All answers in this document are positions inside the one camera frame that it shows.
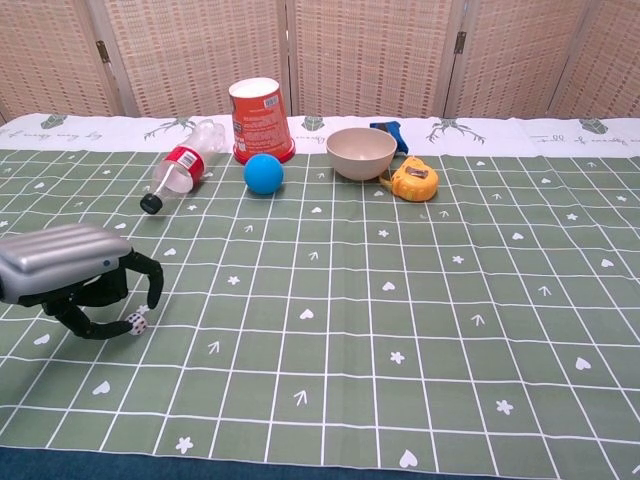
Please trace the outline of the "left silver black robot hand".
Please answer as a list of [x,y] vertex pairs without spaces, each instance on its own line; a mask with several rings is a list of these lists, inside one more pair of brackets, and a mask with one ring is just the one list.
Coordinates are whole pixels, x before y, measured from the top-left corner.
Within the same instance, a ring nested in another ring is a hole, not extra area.
[[81,310],[127,297],[127,270],[147,276],[147,306],[155,308],[164,286],[161,264],[102,227],[68,224],[1,239],[1,301],[23,307],[40,305],[47,315],[84,339],[140,335],[147,328],[139,313],[99,324]]

